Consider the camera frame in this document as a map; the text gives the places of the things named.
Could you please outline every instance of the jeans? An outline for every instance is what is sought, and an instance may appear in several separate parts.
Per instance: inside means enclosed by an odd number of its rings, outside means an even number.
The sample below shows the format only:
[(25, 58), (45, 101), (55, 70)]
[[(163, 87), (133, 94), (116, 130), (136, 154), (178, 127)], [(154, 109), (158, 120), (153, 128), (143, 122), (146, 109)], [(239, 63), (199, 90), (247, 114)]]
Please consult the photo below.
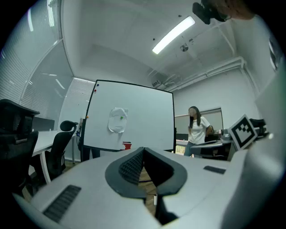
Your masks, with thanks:
[(201, 149), (191, 149), (191, 147), (194, 145), (196, 145), (196, 144), (188, 142), (188, 144), (185, 148), (184, 156), (190, 157), (193, 154), (194, 157), (201, 158), (201, 156), (200, 156)]
[[(92, 148), (91, 152), (93, 154), (93, 158), (100, 157), (100, 150), (99, 149)], [(90, 153), (90, 148), (84, 147), (84, 149), (83, 149), (83, 160), (84, 161), (89, 160), (89, 153)]]

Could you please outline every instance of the whiteboard frame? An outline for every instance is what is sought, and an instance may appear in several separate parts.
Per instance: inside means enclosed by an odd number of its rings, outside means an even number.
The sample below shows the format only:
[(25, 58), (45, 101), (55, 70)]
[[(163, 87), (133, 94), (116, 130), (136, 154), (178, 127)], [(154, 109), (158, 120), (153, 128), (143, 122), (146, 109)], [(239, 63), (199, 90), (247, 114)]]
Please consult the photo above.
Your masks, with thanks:
[[(157, 89), (157, 88), (152, 88), (152, 87), (148, 87), (148, 86), (144, 86), (144, 85), (138, 85), (138, 84), (132, 84), (132, 83), (126, 83), (126, 82), (119, 82), (119, 81), (108, 81), (108, 80), (96, 80), (95, 84), (94, 84), (94, 87), (93, 87), (93, 92), (94, 92), (95, 87), (96, 87), (98, 82), (112, 82), (112, 83), (128, 84), (128, 85), (134, 85), (134, 86), (139, 86), (139, 87), (144, 87), (144, 88), (150, 88), (150, 89), (153, 89), (153, 90), (163, 91), (163, 92), (172, 94), (172, 100), (173, 100), (173, 123), (174, 123), (173, 140), (174, 140), (174, 142), (173, 142), (173, 149), (166, 149), (165, 151), (169, 151), (169, 152), (173, 151), (173, 153), (176, 152), (175, 107), (174, 107), (174, 95), (173, 95), (172, 92), (164, 91), (164, 90), (160, 90), (160, 89)], [(92, 99), (93, 94), (94, 94), (93, 92), (91, 93), (91, 96), (90, 96), (90, 99), (89, 99), (89, 102), (88, 102), (88, 108), (86, 110), (85, 119), (86, 119), (86, 116), (88, 116), (89, 105), (90, 105), (91, 99)], [(84, 127), (82, 129), (82, 141), (83, 141), (83, 143), (84, 143), (84, 132), (85, 132), (85, 125), (84, 125)], [(91, 149), (94, 148), (94, 149), (99, 149), (99, 150), (111, 151), (111, 152), (119, 152), (119, 151), (124, 150), (124, 149), (114, 150), (114, 149), (107, 149), (107, 148), (98, 148), (98, 147), (92, 147), (92, 146), (88, 146), (88, 145), (82, 144), (81, 149), (83, 149), (83, 147), (87, 147), (87, 148), (91, 148)]]

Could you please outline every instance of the window blinds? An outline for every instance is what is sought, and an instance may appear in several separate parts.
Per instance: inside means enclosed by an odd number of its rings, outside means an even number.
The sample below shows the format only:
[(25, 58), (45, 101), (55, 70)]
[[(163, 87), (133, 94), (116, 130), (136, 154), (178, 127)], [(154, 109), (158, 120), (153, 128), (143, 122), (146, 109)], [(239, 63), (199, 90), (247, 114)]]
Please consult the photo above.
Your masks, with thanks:
[(60, 130), (59, 125), (63, 121), (69, 120), (79, 123), (80, 118), (85, 116), (94, 84), (95, 82), (92, 81), (73, 78), (63, 102), (58, 130)]
[(61, 39), (60, 0), (39, 0), (15, 26), (0, 55), (0, 99), (20, 103), (29, 78)]

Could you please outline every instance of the fluorescent ceiling light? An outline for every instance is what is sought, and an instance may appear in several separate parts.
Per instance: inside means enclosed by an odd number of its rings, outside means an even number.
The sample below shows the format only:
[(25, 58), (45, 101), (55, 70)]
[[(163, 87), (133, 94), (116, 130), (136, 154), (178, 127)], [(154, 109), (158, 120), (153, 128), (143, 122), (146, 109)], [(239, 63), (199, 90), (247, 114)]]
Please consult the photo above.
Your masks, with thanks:
[(172, 29), (156, 46), (153, 48), (153, 52), (158, 54), (161, 52), (173, 39), (179, 36), (187, 28), (195, 24), (195, 20), (189, 16), (178, 24), (174, 29)]
[(55, 79), (55, 81), (57, 81), (57, 83), (60, 85), (60, 87), (61, 87), (62, 89), (65, 89), (57, 79)]
[(31, 8), (28, 10), (28, 24), (29, 24), (30, 31), (33, 32), (34, 28), (32, 24)]

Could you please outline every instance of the woman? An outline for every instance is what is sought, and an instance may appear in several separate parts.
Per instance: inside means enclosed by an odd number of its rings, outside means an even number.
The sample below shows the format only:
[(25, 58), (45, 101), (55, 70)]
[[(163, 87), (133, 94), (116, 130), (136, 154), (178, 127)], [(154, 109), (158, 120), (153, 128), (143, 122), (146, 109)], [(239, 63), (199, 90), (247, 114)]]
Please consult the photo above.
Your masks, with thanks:
[(197, 150), (195, 152), (191, 152), (191, 147), (196, 144), (204, 143), (206, 135), (209, 135), (209, 133), (213, 131), (213, 128), (206, 118), (201, 116), (200, 111), (195, 106), (189, 108), (188, 131), (189, 142), (186, 146), (184, 156), (190, 157), (194, 154), (195, 157), (200, 157), (196, 156), (196, 154), (199, 154)]

